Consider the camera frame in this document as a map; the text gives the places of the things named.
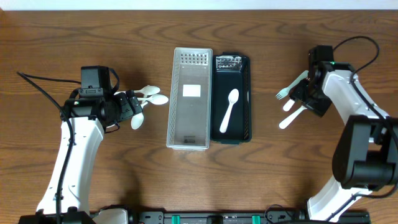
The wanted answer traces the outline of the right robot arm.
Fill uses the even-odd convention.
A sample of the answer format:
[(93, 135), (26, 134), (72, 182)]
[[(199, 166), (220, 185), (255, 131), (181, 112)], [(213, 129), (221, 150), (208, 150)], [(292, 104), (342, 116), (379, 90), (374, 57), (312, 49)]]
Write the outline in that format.
[(361, 198), (385, 198), (397, 190), (397, 119), (375, 106), (348, 63), (310, 62), (308, 77), (291, 99), (323, 116), (334, 105), (345, 128), (332, 159), (332, 177), (307, 202), (311, 220), (337, 222)]

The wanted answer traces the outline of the white fork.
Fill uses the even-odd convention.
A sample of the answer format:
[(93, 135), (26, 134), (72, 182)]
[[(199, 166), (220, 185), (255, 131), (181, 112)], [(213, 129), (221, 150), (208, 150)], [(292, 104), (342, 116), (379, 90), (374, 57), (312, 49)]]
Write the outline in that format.
[(292, 114), (290, 114), (288, 117), (286, 117), (283, 121), (281, 121), (279, 123), (279, 128), (280, 129), (285, 129), (286, 127), (288, 127), (293, 121), (294, 119), (301, 114), (303, 111), (305, 111), (307, 108), (302, 105), (299, 109), (297, 109), (296, 111), (294, 111)]
[(289, 111), (292, 107), (293, 107), (293, 105), (295, 104), (295, 100), (293, 100), (293, 99), (289, 99), (286, 103), (285, 103), (285, 105), (282, 107), (282, 109), (284, 110), (284, 111)]

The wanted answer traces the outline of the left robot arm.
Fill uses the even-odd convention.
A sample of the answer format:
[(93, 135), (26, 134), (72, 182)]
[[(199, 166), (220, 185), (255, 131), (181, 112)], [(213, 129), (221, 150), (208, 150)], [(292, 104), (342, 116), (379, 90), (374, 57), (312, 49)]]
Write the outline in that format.
[(62, 109), (62, 138), (51, 180), (36, 213), (21, 216), (19, 223), (138, 223), (138, 214), (125, 205), (91, 213), (88, 202), (96, 153), (107, 128), (142, 112), (134, 92), (75, 90)]

